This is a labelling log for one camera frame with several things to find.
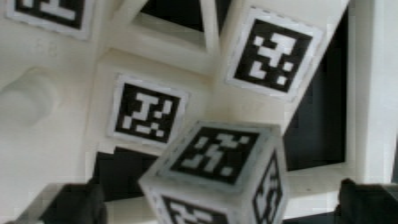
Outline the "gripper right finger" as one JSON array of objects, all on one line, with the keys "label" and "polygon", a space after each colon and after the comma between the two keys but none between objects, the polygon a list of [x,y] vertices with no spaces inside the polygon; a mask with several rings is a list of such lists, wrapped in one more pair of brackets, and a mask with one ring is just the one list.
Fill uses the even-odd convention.
[{"label": "gripper right finger", "polygon": [[334,224],[398,224],[398,184],[341,181]]}]

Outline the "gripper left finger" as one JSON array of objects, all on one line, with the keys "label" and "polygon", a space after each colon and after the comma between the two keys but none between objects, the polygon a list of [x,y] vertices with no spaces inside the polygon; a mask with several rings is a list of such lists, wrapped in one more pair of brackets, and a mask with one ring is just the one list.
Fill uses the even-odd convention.
[{"label": "gripper left finger", "polygon": [[101,186],[51,183],[10,224],[106,224],[106,216]]}]

